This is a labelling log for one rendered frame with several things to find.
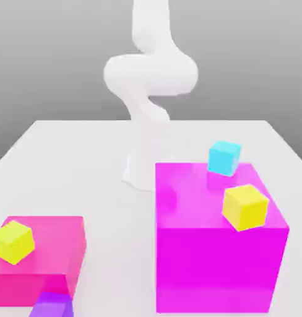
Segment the small cyan cube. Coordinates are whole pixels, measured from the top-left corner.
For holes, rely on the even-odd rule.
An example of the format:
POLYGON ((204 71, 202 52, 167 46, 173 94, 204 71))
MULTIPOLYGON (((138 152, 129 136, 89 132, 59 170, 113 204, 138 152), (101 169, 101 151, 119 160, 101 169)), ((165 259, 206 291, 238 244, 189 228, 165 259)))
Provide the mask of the small cyan cube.
POLYGON ((209 149, 208 171, 224 176, 233 176, 239 164, 241 145, 217 141, 209 149))

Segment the small lime yellow cube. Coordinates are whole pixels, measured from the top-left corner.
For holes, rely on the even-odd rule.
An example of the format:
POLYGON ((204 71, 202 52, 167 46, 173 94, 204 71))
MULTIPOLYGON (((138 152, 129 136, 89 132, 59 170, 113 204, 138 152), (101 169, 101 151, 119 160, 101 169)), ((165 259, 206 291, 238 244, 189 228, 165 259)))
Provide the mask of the small lime yellow cube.
POLYGON ((0 228, 0 258, 16 265, 35 250, 32 229, 11 220, 0 228))

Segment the small purple cube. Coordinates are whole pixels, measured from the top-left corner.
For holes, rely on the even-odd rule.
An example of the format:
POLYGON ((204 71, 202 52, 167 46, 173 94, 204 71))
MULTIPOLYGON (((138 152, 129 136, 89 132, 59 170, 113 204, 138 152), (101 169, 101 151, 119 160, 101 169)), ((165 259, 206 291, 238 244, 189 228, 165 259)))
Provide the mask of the small purple cube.
POLYGON ((42 292, 28 317, 74 317, 71 296, 42 292))

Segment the large magenta box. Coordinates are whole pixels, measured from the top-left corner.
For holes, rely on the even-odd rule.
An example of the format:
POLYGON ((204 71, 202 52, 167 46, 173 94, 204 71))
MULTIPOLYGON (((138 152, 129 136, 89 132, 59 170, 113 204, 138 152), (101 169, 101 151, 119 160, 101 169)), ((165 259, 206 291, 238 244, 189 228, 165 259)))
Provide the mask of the large magenta box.
POLYGON ((266 313, 289 226, 273 201, 262 227, 237 232, 222 214, 224 191, 267 189, 250 163, 232 177, 205 163, 155 166, 156 311, 266 313))

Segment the large pink box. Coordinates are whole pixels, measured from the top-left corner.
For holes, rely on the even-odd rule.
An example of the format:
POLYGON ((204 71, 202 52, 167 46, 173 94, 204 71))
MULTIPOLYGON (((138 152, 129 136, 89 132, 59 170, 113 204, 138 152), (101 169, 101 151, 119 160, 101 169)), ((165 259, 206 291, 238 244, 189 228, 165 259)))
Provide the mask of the large pink box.
POLYGON ((87 246, 81 216, 10 216, 32 230, 35 250, 12 265, 0 258, 0 306, 33 306, 42 292, 74 296, 87 246))

